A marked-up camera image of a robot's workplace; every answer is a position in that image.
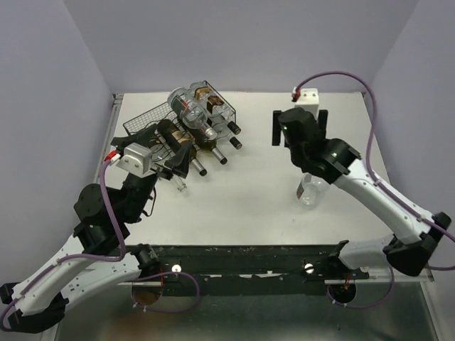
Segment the black wire wine rack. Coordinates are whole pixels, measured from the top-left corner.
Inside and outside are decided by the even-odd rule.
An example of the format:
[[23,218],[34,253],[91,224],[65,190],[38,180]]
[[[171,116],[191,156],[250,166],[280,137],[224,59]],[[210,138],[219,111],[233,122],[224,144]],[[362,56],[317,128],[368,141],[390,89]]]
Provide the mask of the black wire wine rack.
[[218,148],[219,141],[228,141],[237,150],[242,148],[235,108],[207,80],[194,82],[188,89],[176,88],[167,102],[130,119],[123,127],[129,135],[154,130],[156,160],[169,158],[191,143],[189,163],[201,176],[207,170],[198,160],[199,151],[211,153],[224,165],[228,159]]

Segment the olive green wine bottle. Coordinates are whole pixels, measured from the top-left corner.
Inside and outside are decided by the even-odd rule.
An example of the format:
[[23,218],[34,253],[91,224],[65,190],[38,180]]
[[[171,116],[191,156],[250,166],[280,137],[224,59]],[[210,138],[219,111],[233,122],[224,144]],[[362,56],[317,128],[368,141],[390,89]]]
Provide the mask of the olive green wine bottle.
[[196,145],[201,150],[211,152],[213,154],[213,156],[217,159],[217,161],[220,164],[222,164],[222,165],[225,165],[228,162],[228,159],[225,157],[225,155],[217,147],[216,140],[209,140],[199,130],[191,129],[190,133],[193,136]]

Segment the round clear bottle silver cap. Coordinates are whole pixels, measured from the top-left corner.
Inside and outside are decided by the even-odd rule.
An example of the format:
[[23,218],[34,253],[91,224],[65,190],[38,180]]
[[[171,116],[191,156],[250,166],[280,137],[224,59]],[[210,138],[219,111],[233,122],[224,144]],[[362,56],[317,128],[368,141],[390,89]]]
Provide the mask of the round clear bottle silver cap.
[[208,140],[215,140],[217,132],[209,125],[206,110],[186,88],[173,90],[167,99],[177,117],[189,128],[198,130]]

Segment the clear square bottle black label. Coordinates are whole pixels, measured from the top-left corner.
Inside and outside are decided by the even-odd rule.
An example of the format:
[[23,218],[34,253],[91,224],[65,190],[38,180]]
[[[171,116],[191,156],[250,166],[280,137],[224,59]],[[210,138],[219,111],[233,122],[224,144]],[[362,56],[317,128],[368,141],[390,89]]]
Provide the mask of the clear square bottle black label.
[[242,143],[237,138],[242,129],[233,120],[226,119],[223,114],[214,114],[210,118],[210,125],[221,133],[221,138],[227,140],[235,149],[242,148]]

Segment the round clear flask bottle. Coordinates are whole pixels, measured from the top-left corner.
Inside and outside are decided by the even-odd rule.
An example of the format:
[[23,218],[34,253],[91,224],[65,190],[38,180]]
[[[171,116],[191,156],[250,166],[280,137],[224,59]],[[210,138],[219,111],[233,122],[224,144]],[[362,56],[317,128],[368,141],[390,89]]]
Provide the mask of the round clear flask bottle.
[[320,204],[329,188],[323,178],[305,173],[296,189],[296,197],[304,208],[312,210]]

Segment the square clear bottle dark cap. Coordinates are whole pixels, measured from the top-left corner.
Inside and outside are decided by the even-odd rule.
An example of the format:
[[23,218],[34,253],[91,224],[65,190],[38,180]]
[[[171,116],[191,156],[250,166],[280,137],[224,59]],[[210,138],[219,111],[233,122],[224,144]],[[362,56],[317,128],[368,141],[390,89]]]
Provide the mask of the square clear bottle dark cap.
[[223,114],[226,119],[231,119],[235,122],[236,111],[233,106],[223,99],[207,81],[192,83],[189,91],[207,110],[209,119],[214,114]]

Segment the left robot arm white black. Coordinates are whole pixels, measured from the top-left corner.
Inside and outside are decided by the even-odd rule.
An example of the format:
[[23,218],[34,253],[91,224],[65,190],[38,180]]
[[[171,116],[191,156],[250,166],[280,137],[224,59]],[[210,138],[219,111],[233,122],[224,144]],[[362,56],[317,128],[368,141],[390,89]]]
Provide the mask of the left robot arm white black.
[[1,286],[1,330],[38,334],[92,294],[122,281],[166,275],[148,244],[128,247],[128,225],[146,214],[159,178],[186,177],[192,144],[184,142],[163,163],[153,160],[161,140],[155,126],[112,139],[113,151],[100,167],[97,183],[85,186],[74,205],[79,224],[64,245],[37,272]]

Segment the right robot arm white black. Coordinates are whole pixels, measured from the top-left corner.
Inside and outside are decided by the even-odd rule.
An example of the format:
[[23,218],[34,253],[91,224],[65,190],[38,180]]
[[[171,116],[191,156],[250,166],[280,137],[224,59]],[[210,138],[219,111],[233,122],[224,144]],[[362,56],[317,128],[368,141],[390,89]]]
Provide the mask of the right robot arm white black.
[[391,267],[416,277],[451,224],[443,212],[433,214],[413,203],[371,170],[360,153],[342,139],[326,138],[328,112],[317,117],[301,107],[277,110],[272,116],[272,143],[284,144],[291,162],[304,173],[354,197],[384,222],[391,234],[363,242],[340,242],[327,261],[335,278],[361,267]]

